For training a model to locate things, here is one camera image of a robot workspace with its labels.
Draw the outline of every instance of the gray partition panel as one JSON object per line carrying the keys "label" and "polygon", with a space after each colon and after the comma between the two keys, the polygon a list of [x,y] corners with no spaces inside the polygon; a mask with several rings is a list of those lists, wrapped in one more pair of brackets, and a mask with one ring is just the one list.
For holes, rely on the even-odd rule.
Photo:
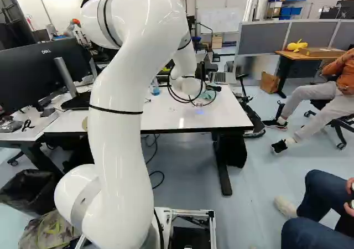
{"label": "gray partition panel", "polygon": [[309,47],[327,47],[336,26],[337,22],[293,22],[287,44],[302,39]]}
{"label": "gray partition panel", "polygon": [[346,51],[350,44],[354,44],[354,22],[341,22],[332,47]]}
{"label": "gray partition panel", "polygon": [[238,54],[267,54],[282,50],[289,23],[243,24]]}

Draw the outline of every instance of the yellow plush toy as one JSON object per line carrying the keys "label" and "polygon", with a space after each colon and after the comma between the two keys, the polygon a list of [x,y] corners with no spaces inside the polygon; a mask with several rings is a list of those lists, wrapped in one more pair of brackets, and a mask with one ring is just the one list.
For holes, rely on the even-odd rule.
{"label": "yellow plush toy", "polygon": [[297,43],[289,43],[287,46],[288,51],[293,51],[293,52],[298,52],[299,48],[306,48],[308,46],[308,43],[301,43],[300,39]]}

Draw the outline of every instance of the trash bin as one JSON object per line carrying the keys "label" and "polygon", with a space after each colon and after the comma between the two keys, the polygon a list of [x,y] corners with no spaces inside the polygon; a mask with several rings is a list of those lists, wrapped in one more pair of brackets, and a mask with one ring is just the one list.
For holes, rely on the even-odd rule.
{"label": "trash bin", "polygon": [[54,190],[57,183],[52,172],[23,170],[0,189],[0,203],[31,216],[44,215],[55,209]]}

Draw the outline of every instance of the keyboard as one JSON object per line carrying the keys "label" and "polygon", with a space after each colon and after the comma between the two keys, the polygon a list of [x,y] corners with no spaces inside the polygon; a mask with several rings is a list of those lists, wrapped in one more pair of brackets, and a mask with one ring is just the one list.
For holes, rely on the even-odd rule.
{"label": "keyboard", "polygon": [[63,110],[88,110],[90,104],[90,96],[90,91],[79,93],[79,95],[75,98],[64,102],[61,105],[61,108]]}
{"label": "keyboard", "polygon": [[226,82],[225,72],[214,72],[214,82]]}

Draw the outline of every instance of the white pants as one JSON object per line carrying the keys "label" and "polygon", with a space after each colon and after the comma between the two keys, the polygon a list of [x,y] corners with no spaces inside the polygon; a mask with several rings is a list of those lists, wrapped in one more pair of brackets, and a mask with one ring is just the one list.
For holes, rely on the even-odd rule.
{"label": "white pants", "polygon": [[289,117],[303,100],[333,99],[314,117],[310,123],[295,132],[295,140],[309,138],[333,119],[354,113],[354,95],[344,95],[334,81],[319,85],[301,86],[294,90],[283,108],[282,117]]}

